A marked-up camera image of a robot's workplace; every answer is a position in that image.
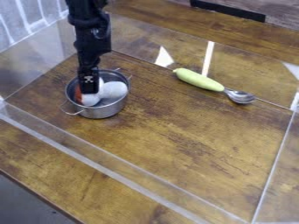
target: stainless steel pot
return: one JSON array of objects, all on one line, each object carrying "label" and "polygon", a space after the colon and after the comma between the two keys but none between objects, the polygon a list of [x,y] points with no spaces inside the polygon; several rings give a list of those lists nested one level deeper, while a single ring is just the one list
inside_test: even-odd
[{"label": "stainless steel pot", "polygon": [[[109,81],[124,82],[128,89],[125,95],[119,99],[115,99],[113,101],[103,101],[103,105],[101,102],[98,106],[94,105],[91,107],[85,107],[77,104],[74,101],[74,87],[78,85],[78,80],[77,78],[74,78],[65,87],[66,101],[59,105],[59,110],[65,114],[70,116],[79,115],[90,119],[99,119],[99,118],[106,118],[113,116],[115,113],[118,113],[118,111],[126,105],[126,97],[128,97],[128,92],[130,88],[130,83],[129,83],[130,78],[126,78],[119,72],[117,72],[117,70],[99,70],[98,75],[102,78],[103,82],[109,82]],[[67,102],[71,105],[71,109],[73,109],[71,112],[67,112],[63,108]]]}]

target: wooden table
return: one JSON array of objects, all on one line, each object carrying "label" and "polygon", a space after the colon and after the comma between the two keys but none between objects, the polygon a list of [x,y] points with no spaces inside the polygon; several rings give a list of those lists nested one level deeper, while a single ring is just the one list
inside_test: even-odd
[{"label": "wooden table", "polygon": [[[240,223],[250,221],[292,112],[260,101],[240,107],[224,95],[174,78],[173,67],[201,68],[193,55],[204,57],[206,41],[117,15],[113,21],[118,52],[102,56],[101,67],[121,67],[125,75],[133,75],[125,109],[97,121],[58,111],[62,89],[75,73],[75,56],[6,102],[201,197],[236,215]],[[154,65],[160,46],[173,58],[168,67]],[[210,76],[225,85],[248,88],[262,99],[289,105],[296,82],[278,61],[222,45],[216,45],[213,61]],[[238,67],[245,68],[244,76]],[[256,71],[262,74],[260,82],[253,82],[250,75]],[[276,92],[278,77],[284,77],[281,94]],[[18,129],[3,122],[1,126],[1,171],[70,216],[86,223],[190,222]],[[210,210],[198,214],[210,222],[224,223]]]}]

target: spoon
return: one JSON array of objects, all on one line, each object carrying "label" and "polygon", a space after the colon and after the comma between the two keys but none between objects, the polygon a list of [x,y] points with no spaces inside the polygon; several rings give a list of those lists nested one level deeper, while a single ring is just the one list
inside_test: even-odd
[{"label": "spoon", "polygon": [[222,92],[228,96],[228,98],[237,104],[248,104],[256,99],[256,97],[250,93],[236,91],[233,89],[222,87],[222,85],[213,79],[202,76],[198,73],[194,73],[185,68],[177,68],[173,70],[173,72],[176,73],[176,76],[181,81],[185,81],[198,88]]}]

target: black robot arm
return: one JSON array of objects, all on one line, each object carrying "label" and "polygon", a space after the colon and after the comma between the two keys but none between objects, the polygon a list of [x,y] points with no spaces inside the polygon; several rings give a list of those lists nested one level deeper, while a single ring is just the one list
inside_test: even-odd
[{"label": "black robot arm", "polygon": [[82,94],[98,91],[98,56],[110,52],[109,16],[102,11],[107,0],[65,0],[69,23],[74,26],[78,54],[78,86]]}]

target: spoon handle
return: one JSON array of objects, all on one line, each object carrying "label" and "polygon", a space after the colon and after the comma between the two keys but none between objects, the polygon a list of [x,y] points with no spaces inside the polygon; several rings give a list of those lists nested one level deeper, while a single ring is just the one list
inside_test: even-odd
[{"label": "spoon handle", "polygon": [[220,83],[217,83],[213,79],[200,75],[198,73],[194,73],[192,70],[177,68],[173,70],[173,72],[181,81],[185,81],[193,86],[216,92],[224,91],[224,87]]}]

